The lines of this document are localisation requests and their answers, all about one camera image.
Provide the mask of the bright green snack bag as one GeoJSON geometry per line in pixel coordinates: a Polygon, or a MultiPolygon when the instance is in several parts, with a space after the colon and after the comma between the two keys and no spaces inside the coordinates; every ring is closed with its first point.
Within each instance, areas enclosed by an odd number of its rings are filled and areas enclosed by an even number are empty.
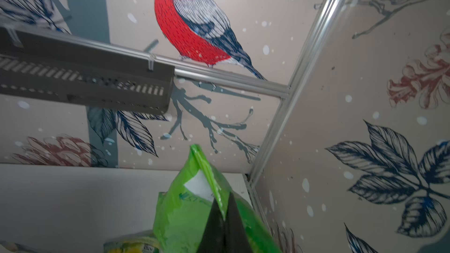
{"type": "Polygon", "coordinates": [[[184,167],[169,189],[158,197],[153,232],[163,252],[196,253],[214,199],[218,202],[225,222],[231,193],[253,253],[280,252],[251,204],[232,189],[197,144],[191,145],[184,167]]]}

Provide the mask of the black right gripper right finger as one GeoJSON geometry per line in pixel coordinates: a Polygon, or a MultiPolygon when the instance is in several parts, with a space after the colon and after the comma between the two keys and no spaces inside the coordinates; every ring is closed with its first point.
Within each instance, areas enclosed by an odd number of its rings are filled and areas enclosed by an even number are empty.
{"type": "Polygon", "coordinates": [[[229,196],[224,231],[225,253],[253,253],[233,193],[229,196]]]}

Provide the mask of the yellow green candy bag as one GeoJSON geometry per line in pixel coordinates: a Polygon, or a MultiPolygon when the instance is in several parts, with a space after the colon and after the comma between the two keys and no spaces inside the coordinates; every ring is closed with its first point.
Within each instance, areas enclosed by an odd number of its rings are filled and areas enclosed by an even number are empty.
{"type": "Polygon", "coordinates": [[[114,238],[104,243],[104,253],[162,253],[152,230],[114,238]]]}

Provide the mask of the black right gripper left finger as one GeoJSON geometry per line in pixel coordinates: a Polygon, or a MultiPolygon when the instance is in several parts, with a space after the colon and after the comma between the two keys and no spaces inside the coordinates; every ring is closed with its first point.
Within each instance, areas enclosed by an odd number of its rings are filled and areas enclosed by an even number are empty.
{"type": "Polygon", "coordinates": [[[224,253],[225,252],[225,223],[220,207],[214,199],[202,240],[197,253],[224,253]]]}

